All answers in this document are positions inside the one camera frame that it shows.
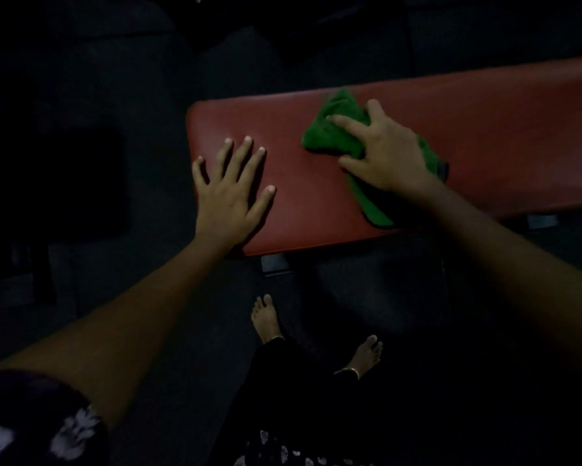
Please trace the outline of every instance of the green microfiber towel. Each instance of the green microfiber towel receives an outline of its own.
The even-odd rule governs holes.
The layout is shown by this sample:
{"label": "green microfiber towel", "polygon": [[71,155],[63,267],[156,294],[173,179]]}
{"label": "green microfiber towel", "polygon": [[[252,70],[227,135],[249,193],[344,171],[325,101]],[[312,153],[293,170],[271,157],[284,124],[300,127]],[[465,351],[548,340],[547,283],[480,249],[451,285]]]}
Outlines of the green microfiber towel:
{"label": "green microfiber towel", "polygon": [[[362,159],[364,157],[364,145],[349,132],[328,121],[326,117],[332,114],[348,116],[367,126],[371,124],[371,118],[369,118],[366,110],[360,108],[349,90],[343,88],[321,107],[313,123],[304,132],[302,146],[311,151],[326,151],[340,155],[349,154],[353,158]],[[420,136],[418,136],[418,144],[423,150],[427,169],[445,181],[446,164],[429,148],[427,141]],[[371,224],[378,227],[391,227],[394,225],[392,219],[386,216],[366,196],[360,188],[359,180],[356,177],[349,175],[349,186]]]}

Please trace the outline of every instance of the red padded bench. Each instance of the red padded bench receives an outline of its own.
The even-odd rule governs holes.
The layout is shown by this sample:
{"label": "red padded bench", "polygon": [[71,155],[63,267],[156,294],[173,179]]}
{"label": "red padded bench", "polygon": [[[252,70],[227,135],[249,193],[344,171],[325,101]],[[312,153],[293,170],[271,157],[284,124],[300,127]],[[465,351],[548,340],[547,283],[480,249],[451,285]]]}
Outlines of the red padded bench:
{"label": "red padded bench", "polygon": [[[364,104],[422,134],[450,163],[448,186],[498,218],[582,206],[582,58],[350,87]],[[225,137],[267,148],[259,191],[278,188],[246,255],[369,239],[336,157],[302,148],[302,133],[336,89],[197,102],[191,158],[208,166]]]}

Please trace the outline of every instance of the sleeve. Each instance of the sleeve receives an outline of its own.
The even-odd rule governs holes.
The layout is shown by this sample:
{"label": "sleeve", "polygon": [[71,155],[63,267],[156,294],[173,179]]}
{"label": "sleeve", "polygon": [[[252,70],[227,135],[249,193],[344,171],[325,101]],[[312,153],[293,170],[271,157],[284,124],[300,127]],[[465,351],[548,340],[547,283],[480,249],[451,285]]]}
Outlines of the sleeve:
{"label": "sleeve", "polygon": [[49,376],[0,371],[0,466],[103,465],[108,429],[78,391]]}

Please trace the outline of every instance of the person's right foot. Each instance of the person's right foot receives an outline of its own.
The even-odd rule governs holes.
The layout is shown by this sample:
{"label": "person's right foot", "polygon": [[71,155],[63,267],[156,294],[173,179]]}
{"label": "person's right foot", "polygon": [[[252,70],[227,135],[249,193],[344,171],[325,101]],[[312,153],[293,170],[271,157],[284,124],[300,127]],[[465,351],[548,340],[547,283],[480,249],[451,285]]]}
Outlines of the person's right foot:
{"label": "person's right foot", "polygon": [[366,342],[358,347],[356,354],[351,358],[346,368],[353,368],[360,377],[364,376],[369,369],[379,363],[379,359],[382,356],[382,349],[383,344],[377,342],[377,336],[370,336],[366,339]]}
{"label": "person's right foot", "polygon": [[263,296],[263,299],[260,296],[256,298],[250,319],[264,344],[274,337],[282,336],[278,325],[278,314],[269,294]]}

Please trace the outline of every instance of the person's left arm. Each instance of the person's left arm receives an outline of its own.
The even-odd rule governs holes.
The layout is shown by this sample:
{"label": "person's left arm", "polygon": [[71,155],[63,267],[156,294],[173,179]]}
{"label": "person's left arm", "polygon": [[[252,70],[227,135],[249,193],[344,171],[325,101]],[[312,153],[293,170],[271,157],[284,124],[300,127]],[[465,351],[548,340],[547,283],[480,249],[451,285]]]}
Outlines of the person's left arm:
{"label": "person's left arm", "polygon": [[198,191],[194,240],[168,263],[113,301],[43,340],[0,361],[0,370],[44,373],[84,394],[108,426],[115,426],[160,351],[190,293],[219,260],[242,243],[262,219],[275,193],[268,186],[248,207],[248,195],[263,148],[252,154],[246,138],[226,140],[207,184],[199,157],[192,167]]}

